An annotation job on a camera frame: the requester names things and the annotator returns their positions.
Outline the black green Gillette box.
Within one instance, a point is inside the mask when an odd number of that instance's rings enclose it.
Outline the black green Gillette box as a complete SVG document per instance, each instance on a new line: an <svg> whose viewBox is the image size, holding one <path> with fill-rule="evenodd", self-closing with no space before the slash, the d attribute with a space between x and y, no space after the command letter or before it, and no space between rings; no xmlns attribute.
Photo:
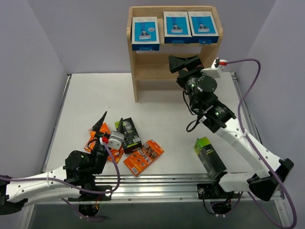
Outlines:
<svg viewBox="0 0 305 229"><path fill-rule="evenodd" d="M207 137L197 138L193 149L210 178L227 169Z"/></svg>
<svg viewBox="0 0 305 229"><path fill-rule="evenodd" d="M122 149L125 154L141 149L142 142L131 117L122 120L124 142Z"/></svg>

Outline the blue Harry's razor box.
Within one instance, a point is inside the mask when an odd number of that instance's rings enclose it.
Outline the blue Harry's razor box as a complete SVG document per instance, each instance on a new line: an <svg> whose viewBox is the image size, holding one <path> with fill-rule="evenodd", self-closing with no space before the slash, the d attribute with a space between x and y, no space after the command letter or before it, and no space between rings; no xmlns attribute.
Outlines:
<svg viewBox="0 0 305 229"><path fill-rule="evenodd" d="M192 34L186 11L164 11L164 43L189 44Z"/></svg>
<svg viewBox="0 0 305 229"><path fill-rule="evenodd" d="M218 29L211 11L188 12L192 43L212 44L219 40Z"/></svg>

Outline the white Harry's razor blister pack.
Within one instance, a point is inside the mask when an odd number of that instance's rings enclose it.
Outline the white Harry's razor blister pack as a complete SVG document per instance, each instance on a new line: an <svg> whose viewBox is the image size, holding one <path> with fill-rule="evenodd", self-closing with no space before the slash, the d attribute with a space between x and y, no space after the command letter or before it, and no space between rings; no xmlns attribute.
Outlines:
<svg viewBox="0 0 305 229"><path fill-rule="evenodd" d="M133 51L159 51L157 17L133 17L131 37Z"/></svg>

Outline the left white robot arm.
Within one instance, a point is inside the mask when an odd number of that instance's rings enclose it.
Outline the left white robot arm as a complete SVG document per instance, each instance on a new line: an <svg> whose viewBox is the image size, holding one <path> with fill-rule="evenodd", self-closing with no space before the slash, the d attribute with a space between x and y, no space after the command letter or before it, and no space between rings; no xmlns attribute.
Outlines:
<svg viewBox="0 0 305 229"><path fill-rule="evenodd" d="M115 187L97 186L96 175L103 172L111 149L119 150L124 142L123 120L119 120L115 131L100 131L105 115L92 127L96 133L94 147L90 152L73 150L65 159L64 165L31 177L0 177L0 213L14 214L24 206L40 201L63 199L65 201L109 200L120 185L120 172L117 171Z"/></svg>

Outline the wooden three-tier shelf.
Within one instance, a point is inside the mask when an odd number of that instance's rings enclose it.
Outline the wooden three-tier shelf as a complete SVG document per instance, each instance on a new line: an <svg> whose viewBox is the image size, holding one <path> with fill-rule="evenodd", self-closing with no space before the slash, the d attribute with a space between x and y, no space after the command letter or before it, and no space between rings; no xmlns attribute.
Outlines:
<svg viewBox="0 0 305 229"><path fill-rule="evenodd" d="M217 43L212 44L172 44L164 42L164 11L210 11L214 17L216 28L219 32L219 39ZM214 62L221 41L223 39L223 28L221 21L214 6L131 6L129 8L127 20L127 44L129 51L130 67L132 74L133 93L135 102L139 101L139 82L140 81L171 81L175 76L169 71L168 56L174 55L177 57L194 56L193 53L172 53L160 51L148 51L144 53L137 53L132 49L132 18L133 17L151 17L155 16L158 20L159 41L161 47L201 47L198 53L202 64L205 67L211 67Z"/></svg>

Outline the orange razor pack top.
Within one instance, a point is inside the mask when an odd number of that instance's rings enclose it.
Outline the orange razor pack top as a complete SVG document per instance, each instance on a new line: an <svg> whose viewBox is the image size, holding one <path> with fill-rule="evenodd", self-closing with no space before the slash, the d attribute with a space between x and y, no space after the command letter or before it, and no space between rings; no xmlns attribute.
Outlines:
<svg viewBox="0 0 305 229"><path fill-rule="evenodd" d="M108 128L106 123L103 123L101 125L100 132L107 133L107 134L110 133L110 130L109 130L109 128ZM93 148L95 146L95 143L96 143L96 141L94 141L94 139L96 139L97 137L95 136L96 132L93 131L93 128L89 129L89 134L90 134L90 139L86 143L86 145L84 147L84 150L90 153L93 150ZM112 155L114 157L115 163L118 164L120 159L123 156L122 148L120 148L119 150L116 150L114 148L109 147L109 149L110 149L110 151L111 151L111 153L112 153Z"/></svg>

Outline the orange razor pack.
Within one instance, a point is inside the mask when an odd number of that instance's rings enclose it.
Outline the orange razor pack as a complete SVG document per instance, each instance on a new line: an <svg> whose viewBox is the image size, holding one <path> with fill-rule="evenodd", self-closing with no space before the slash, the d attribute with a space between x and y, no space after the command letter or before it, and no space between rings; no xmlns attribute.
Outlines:
<svg viewBox="0 0 305 229"><path fill-rule="evenodd" d="M137 177L163 153L164 150L151 139L144 143L142 148L128 156L123 162L132 174Z"/></svg>
<svg viewBox="0 0 305 229"><path fill-rule="evenodd" d="M109 130L109 128L108 128L106 123L103 123L101 125L100 132L107 133L107 134L110 133L110 130ZM86 145L84 147L84 150L90 153L93 150L93 148L95 146L95 143L96 143L96 141L94 141L94 139L96 139L97 137L95 136L96 132L93 131L93 128L89 129L89 134L90 134L90 139L86 143ZM112 155L114 157L115 163L118 164L120 159L123 156L122 148L120 148L119 150L116 150L114 148L109 147L109 149L110 149L110 151L111 151L111 153L112 153Z"/></svg>

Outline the orange razor pack front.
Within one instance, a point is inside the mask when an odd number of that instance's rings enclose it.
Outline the orange razor pack front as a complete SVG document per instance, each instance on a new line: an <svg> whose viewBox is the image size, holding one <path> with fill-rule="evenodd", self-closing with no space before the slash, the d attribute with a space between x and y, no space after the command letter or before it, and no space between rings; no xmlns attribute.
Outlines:
<svg viewBox="0 0 305 229"><path fill-rule="evenodd" d="M164 150L151 139L144 143L142 148L128 156L123 162L132 174L137 177L163 153Z"/></svg>

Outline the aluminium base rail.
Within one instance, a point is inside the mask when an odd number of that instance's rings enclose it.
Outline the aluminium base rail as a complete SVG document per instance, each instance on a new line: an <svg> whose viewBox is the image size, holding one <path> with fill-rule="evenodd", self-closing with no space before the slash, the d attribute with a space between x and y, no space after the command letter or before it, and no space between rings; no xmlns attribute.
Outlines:
<svg viewBox="0 0 305 229"><path fill-rule="evenodd" d="M119 188L106 203L201 203L197 185L210 182L206 174L122 175Z"/></svg>

